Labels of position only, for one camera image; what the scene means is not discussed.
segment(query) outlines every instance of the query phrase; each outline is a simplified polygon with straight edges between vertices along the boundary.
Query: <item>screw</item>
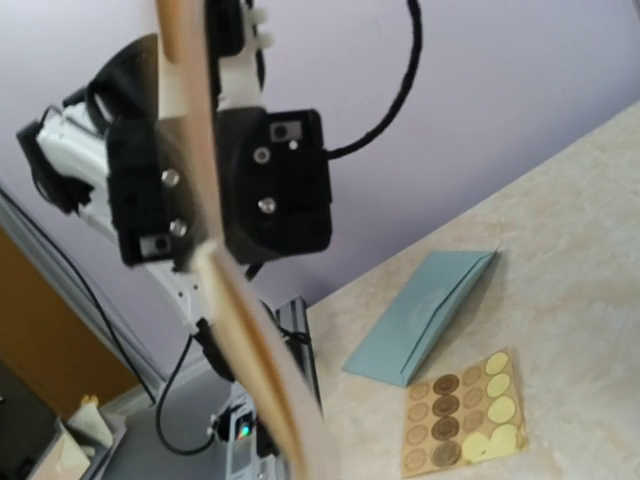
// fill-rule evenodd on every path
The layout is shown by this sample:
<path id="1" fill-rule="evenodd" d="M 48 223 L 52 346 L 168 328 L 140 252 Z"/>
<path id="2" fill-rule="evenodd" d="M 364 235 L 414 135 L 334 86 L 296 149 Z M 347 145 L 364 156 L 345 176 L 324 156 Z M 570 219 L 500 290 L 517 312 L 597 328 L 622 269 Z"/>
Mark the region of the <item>screw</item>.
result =
<path id="1" fill-rule="evenodd" d="M 276 211 L 276 207 L 276 201 L 271 197 L 263 198 L 258 202 L 258 208 L 260 208 L 260 211 L 262 213 L 266 213 L 267 215 L 274 214 Z"/>
<path id="2" fill-rule="evenodd" d="M 164 183 L 167 187 L 173 188 L 180 181 L 180 174 L 176 172 L 174 169 L 169 168 L 162 172 L 162 183 Z"/>
<path id="3" fill-rule="evenodd" d="M 267 147 L 256 148 L 256 151 L 253 152 L 253 159 L 257 164 L 264 165 L 271 160 L 271 152 Z"/>
<path id="4" fill-rule="evenodd" d="M 184 237 L 187 234 L 187 224 L 184 220 L 176 218 L 169 224 L 169 231 L 174 237 Z"/>

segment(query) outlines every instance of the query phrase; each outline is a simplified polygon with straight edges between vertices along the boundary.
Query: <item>tabletop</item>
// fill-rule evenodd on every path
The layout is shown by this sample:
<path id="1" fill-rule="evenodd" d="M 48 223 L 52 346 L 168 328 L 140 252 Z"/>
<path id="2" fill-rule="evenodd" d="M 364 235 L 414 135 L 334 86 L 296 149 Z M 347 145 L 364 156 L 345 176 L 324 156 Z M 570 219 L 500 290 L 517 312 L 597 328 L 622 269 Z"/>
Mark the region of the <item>tabletop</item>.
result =
<path id="1" fill-rule="evenodd" d="M 416 380 L 510 346 L 529 448 L 434 478 L 640 478 L 638 104 L 309 310 L 341 479 L 401 478 L 406 401 L 343 363 L 429 252 L 496 246 Z"/>

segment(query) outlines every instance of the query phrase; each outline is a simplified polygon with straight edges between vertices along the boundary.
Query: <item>marble table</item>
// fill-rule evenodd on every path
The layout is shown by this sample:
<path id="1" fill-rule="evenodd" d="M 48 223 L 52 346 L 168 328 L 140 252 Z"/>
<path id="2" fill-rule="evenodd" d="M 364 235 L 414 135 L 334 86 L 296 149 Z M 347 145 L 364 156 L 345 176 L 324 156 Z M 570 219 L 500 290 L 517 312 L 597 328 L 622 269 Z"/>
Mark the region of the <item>marble table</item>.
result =
<path id="1" fill-rule="evenodd" d="M 344 361 L 429 252 L 496 246 L 417 379 L 512 347 L 529 449 L 434 478 L 640 478 L 636 105 L 310 309 L 340 479 L 401 478 L 406 397 Z"/>

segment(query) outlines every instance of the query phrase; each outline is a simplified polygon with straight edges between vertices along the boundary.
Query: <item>wall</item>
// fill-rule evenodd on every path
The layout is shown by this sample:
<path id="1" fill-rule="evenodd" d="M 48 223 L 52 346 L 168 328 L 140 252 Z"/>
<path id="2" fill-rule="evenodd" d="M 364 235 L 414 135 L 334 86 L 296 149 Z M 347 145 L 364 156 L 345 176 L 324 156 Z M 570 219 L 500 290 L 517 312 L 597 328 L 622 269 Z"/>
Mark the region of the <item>wall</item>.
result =
<path id="1" fill-rule="evenodd" d="M 372 127 L 410 47 L 396 0 L 264 0 L 271 109 L 315 107 L 329 147 Z M 335 234 L 323 254 L 269 265 L 274 304 L 316 301 L 550 157 L 640 98 L 632 0 L 423 0 L 425 50 L 409 104 L 366 150 L 332 165 Z M 2 180 L 125 313 L 167 368 L 184 334 L 144 275 L 45 205 L 14 132 L 154 28 L 149 0 L 0 5 Z"/>

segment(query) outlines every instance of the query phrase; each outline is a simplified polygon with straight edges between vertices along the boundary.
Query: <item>sticker sheet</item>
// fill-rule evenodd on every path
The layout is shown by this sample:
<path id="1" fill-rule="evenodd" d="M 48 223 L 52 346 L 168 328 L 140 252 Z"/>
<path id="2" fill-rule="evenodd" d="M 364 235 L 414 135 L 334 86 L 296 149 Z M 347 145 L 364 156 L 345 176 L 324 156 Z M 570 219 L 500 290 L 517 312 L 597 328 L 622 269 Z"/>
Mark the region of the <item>sticker sheet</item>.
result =
<path id="1" fill-rule="evenodd" d="M 509 349 L 408 389 L 404 478 L 512 455 L 526 446 Z"/>

